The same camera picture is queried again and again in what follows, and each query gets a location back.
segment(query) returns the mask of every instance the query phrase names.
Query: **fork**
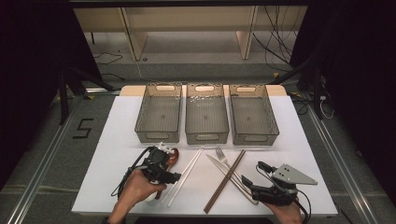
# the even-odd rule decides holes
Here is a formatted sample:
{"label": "fork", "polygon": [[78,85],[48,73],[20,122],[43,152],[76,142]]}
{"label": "fork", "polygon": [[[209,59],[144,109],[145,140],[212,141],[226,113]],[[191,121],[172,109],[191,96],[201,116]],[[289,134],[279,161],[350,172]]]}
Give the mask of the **fork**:
{"label": "fork", "polygon": [[[216,154],[218,154],[220,162],[223,163],[224,165],[226,165],[229,169],[231,169],[231,166],[228,163],[227,158],[225,157],[225,155],[220,147],[216,148]],[[242,183],[241,176],[236,171],[233,171],[233,174],[238,178],[238,181],[239,181],[241,187],[243,189],[247,190],[247,187]]]}

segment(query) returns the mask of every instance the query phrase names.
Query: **translucent storage bin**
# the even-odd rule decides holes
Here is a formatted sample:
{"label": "translucent storage bin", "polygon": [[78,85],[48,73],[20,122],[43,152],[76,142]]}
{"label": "translucent storage bin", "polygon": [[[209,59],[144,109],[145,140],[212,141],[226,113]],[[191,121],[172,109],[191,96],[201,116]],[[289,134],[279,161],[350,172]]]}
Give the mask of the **translucent storage bin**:
{"label": "translucent storage bin", "polygon": [[134,131],[141,143],[178,143],[182,107],[181,83],[146,86]]}
{"label": "translucent storage bin", "polygon": [[225,144],[229,131],[222,84],[189,83],[186,99],[187,143]]}
{"label": "translucent storage bin", "polygon": [[271,146],[279,129],[265,85],[230,85],[233,144]]}

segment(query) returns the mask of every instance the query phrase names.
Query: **wooden stick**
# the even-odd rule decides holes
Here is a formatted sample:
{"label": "wooden stick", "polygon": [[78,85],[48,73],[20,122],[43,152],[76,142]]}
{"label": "wooden stick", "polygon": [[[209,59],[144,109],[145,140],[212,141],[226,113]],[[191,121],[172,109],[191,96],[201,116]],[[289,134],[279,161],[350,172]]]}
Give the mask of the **wooden stick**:
{"label": "wooden stick", "polygon": [[204,211],[206,213],[208,213],[210,211],[210,209],[212,208],[212,206],[215,203],[216,199],[220,196],[220,194],[221,194],[222,190],[224,189],[225,185],[227,184],[228,180],[233,175],[233,171],[235,170],[236,166],[242,160],[242,157],[244,156],[245,152],[246,151],[244,149],[241,151],[241,153],[239,154],[238,158],[236,158],[236,161],[233,163],[233,166],[228,171],[227,175],[224,176],[224,179],[221,181],[220,185],[216,189],[216,191],[213,194],[212,198],[209,200],[209,202],[207,203],[206,207],[204,208]]}

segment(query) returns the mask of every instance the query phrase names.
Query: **white plastic stick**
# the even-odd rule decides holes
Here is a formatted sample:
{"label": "white plastic stick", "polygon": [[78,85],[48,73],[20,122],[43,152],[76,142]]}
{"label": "white plastic stick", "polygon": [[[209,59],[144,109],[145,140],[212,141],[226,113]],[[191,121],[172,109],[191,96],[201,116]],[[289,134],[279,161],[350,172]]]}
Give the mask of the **white plastic stick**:
{"label": "white plastic stick", "polygon": [[[186,166],[186,168],[184,169],[183,173],[181,173],[181,176],[183,176],[184,173],[186,173],[187,169],[189,169],[190,165],[195,161],[195,158],[198,156],[198,154],[199,154],[199,152],[200,152],[201,149],[202,149],[202,148],[200,148],[200,149],[197,151],[197,153],[195,153],[194,157],[192,157],[191,161],[190,161],[189,164]],[[178,181],[175,182],[175,184],[172,185],[172,188],[170,188],[170,189],[168,190],[168,192],[166,192],[165,196],[164,196],[163,199],[161,200],[161,203],[163,203],[163,202],[166,200],[166,198],[167,198],[168,195],[172,192],[173,188],[175,187],[175,185],[176,185],[177,183],[178,183]]]}
{"label": "white plastic stick", "polygon": [[169,202],[168,207],[170,207],[170,206],[172,205],[172,202],[173,202],[173,200],[176,198],[178,192],[180,191],[181,186],[183,186],[184,181],[186,181],[187,177],[189,176],[189,174],[190,174],[190,172],[191,172],[191,170],[192,170],[192,167],[194,167],[195,163],[198,161],[198,158],[199,158],[199,156],[201,155],[202,150],[203,150],[203,148],[201,147],[201,149],[199,149],[199,151],[198,151],[198,156],[195,158],[194,162],[193,162],[192,165],[190,166],[189,171],[187,172],[187,174],[185,175],[184,179],[181,181],[180,185],[178,186],[178,189],[177,189],[177,191],[175,192],[174,196],[172,197],[171,201]]}

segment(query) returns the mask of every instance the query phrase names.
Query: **human hand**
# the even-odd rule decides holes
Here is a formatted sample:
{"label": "human hand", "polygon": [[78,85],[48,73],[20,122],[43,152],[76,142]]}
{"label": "human hand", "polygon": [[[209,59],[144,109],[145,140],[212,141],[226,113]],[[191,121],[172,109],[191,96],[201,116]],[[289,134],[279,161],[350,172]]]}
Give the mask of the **human hand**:
{"label": "human hand", "polygon": [[107,219],[108,223],[122,223],[135,204],[144,201],[150,194],[166,189],[165,184],[151,184],[141,170],[134,170],[128,177],[122,194]]}
{"label": "human hand", "polygon": [[303,223],[303,219],[300,213],[300,207],[296,203],[291,203],[287,206],[276,206],[270,203],[263,203],[265,204],[276,216],[277,220],[281,224],[294,224]]}

